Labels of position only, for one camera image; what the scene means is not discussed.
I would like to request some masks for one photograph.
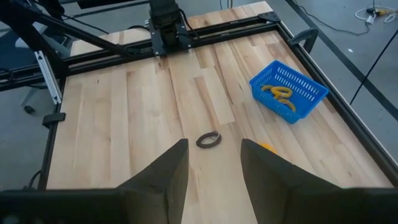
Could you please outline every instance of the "black rubber ring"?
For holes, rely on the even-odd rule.
[[[209,143],[209,144],[203,144],[202,143],[202,141],[205,140],[206,138],[213,137],[213,136],[217,137],[214,142]],[[208,149],[208,148],[211,148],[211,147],[214,147],[214,146],[218,145],[221,142],[221,138],[222,138],[221,135],[218,132],[216,132],[216,131],[213,131],[213,132],[210,132],[210,133],[206,133],[206,134],[200,136],[200,138],[198,138],[197,146],[202,148],[202,149]]]

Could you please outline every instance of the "office chair wheel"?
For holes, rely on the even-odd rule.
[[[31,106],[24,106],[24,111],[25,111],[27,114],[35,113],[35,109],[33,109],[33,107],[31,107]]]

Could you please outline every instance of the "blue basket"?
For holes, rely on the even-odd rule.
[[[293,124],[300,118],[305,118],[321,101],[328,89],[312,79],[296,72],[280,61],[273,61],[263,71],[250,80],[253,97],[266,105],[275,113]],[[274,99],[270,91],[262,91],[263,85],[285,86],[293,91],[289,101],[296,107],[294,113],[287,105]]]

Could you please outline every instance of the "yellow object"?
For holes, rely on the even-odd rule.
[[[273,152],[274,154],[277,154],[277,155],[278,155],[278,153],[276,152],[276,150],[275,150],[272,146],[270,146],[270,145],[268,145],[268,144],[266,144],[266,143],[262,143],[262,144],[260,144],[260,146],[262,146],[262,147],[264,147],[264,148],[270,150],[270,151]]]
[[[263,85],[261,87],[261,90],[271,90],[271,93],[274,94],[275,100],[286,104],[293,112],[296,112],[296,107],[294,106],[294,104],[287,99],[293,94],[293,91],[290,88],[284,86]]]
[[[296,107],[294,106],[294,104],[292,102],[290,102],[288,99],[286,98],[279,98],[278,99],[279,102],[286,104],[293,112],[296,112]]]
[[[378,9],[377,12],[379,13],[380,16],[397,13],[396,10],[392,10],[392,9]]]
[[[279,97],[289,98],[293,94],[293,91],[290,88],[283,86],[272,87],[271,92],[275,95],[275,99],[278,99]]]
[[[263,85],[263,86],[261,87],[261,90],[262,90],[262,91],[270,90],[272,87],[273,87],[272,85]]]

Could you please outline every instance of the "wooden table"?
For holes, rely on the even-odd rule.
[[[266,2],[189,18],[194,28],[271,11]],[[125,44],[149,38],[126,30],[103,38]],[[75,42],[73,54],[96,50]],[[307,72],[277,32],[208,45],[68,77],[48,189],[116,187],[181,138],[190,141],[183,223],[255,223],[239,158],[242,138],[342,187],[390,187],[355,135],[323,100],[290,125],[256,102],[248,81],[274,59]],[[217,130],[220,145],[195,141]]]

